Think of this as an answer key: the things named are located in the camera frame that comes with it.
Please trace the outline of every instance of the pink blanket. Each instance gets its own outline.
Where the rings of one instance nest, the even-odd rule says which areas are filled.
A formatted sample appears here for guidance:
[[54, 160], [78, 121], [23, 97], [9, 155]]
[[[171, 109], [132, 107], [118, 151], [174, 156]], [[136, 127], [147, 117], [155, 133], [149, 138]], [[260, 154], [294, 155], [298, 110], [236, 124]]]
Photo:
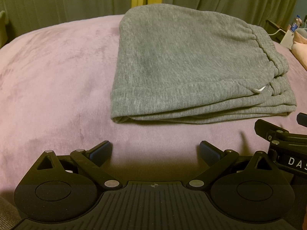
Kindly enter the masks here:
[[[109, 140], [112, 158], [106, 172], [128, 180], [187, 182], [207, 165], [197, 155], [206, 140], [242, 155], [267, 151], [254, 132], [257, 119], [192, 125], [116, 124], [110, 117], [110, 91], [122, 16], [69, 22], [27, 33], [0, 49], [0, 193], [12, 192], [44, 150], [66, 155]], [[297, 111], [265, 120], [291, 133], [305, 134], [296, 123], [307, 112], [307, 72], [291, 52], [288, 78]]]

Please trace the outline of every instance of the round metal bolt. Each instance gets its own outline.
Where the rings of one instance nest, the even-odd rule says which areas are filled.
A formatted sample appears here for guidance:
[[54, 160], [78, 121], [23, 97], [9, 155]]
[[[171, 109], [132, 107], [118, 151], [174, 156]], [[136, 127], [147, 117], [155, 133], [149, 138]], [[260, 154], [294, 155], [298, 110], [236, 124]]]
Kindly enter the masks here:
[[119, 185], [119, 182], [116, 180], [108, 180], [104, 183], [104, 185], [109, 188], [115, 188]]
[[204, 182], [201, 181], [201, 180], [192, 180], [189, 182], [189, 184], [192, 186], [192, 187], [202, 187], [204, 185]]

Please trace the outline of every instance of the pink plush surface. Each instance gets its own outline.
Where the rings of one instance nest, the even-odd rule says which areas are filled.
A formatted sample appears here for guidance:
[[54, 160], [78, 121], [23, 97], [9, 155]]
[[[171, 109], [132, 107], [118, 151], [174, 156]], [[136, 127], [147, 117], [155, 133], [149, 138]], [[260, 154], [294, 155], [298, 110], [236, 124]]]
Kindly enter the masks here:
[[[0, 194], [12, 192], [45, 150], [66, 155], [113, 143], [106, 172], [128, 180], [187, 182], [207, 168], [197, 154], [206, 140], [242, 155], [267, 151], [268, 142], [254, 132], [257, 119], [192, 125], [122, 123], [110, 119], [110, 91], [116, 68], [119, 21], [107, 16], [60, 24], [16, 38], [0, 49]], [[288, 78], [297, 111], [266, 117], [291, 133], [307, 112], [307, 72], [291, 52]]]

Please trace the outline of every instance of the black grooved panel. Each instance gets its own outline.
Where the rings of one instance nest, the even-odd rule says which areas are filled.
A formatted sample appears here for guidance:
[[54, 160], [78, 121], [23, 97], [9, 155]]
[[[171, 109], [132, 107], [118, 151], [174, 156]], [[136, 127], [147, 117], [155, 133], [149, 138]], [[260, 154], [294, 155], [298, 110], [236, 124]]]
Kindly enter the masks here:
[[128, 182], [103, 194], [87, 214], [61, 223], [24, 219], [14, 230], [296, 230], [284, 220], [250, 224], [219, 212], [202, 191], [181, 182]]

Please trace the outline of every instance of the wall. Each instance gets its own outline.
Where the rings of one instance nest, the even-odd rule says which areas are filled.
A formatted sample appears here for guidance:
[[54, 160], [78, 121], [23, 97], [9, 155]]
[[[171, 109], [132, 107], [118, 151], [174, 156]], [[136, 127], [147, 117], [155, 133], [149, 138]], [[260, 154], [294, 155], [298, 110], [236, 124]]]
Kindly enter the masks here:
[[299, 15], [302, 20], [304, 20], [305, 15], [307, 15], [307, 0], [297, 0], [292, 17], [289, 21], [289, 24], [292, 23], [292, 20], [296, 15]]

